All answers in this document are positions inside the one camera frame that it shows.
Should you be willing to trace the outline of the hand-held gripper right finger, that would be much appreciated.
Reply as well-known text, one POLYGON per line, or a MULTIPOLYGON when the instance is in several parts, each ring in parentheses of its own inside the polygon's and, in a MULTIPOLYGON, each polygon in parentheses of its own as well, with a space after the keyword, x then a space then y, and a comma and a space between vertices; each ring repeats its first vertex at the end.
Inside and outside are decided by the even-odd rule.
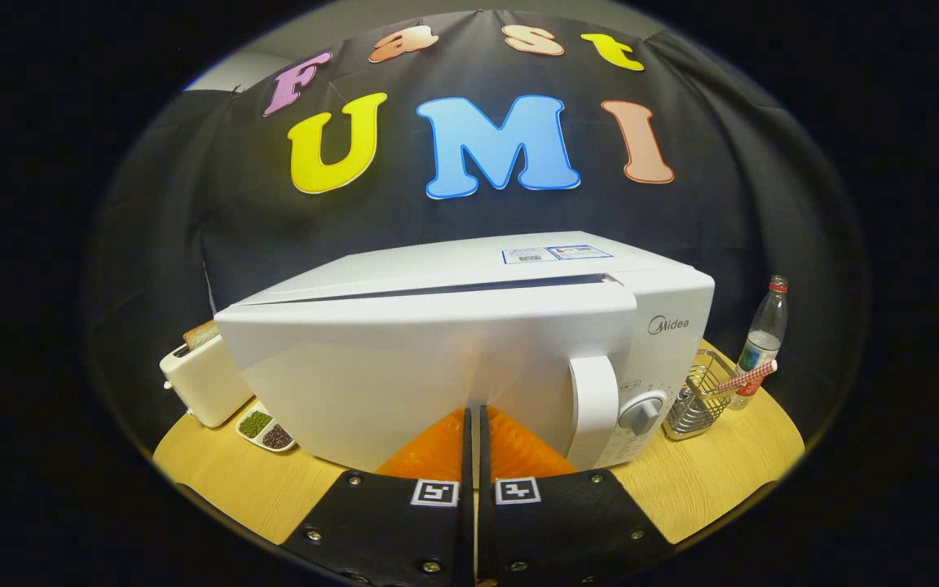
POLYGON ((496 410, 481 406, 479 576, 496 586, 619 586, 674 545, 607 469, 502 477, 496 410))

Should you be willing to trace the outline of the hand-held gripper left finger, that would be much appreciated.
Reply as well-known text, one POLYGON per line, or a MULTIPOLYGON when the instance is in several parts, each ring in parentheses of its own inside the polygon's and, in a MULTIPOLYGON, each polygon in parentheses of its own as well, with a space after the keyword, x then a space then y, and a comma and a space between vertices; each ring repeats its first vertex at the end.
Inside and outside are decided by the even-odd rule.
POLYGON ((344 471, 283 551, 344 585, 472 585, 470 424, 455 409, 376 471, 344 471))

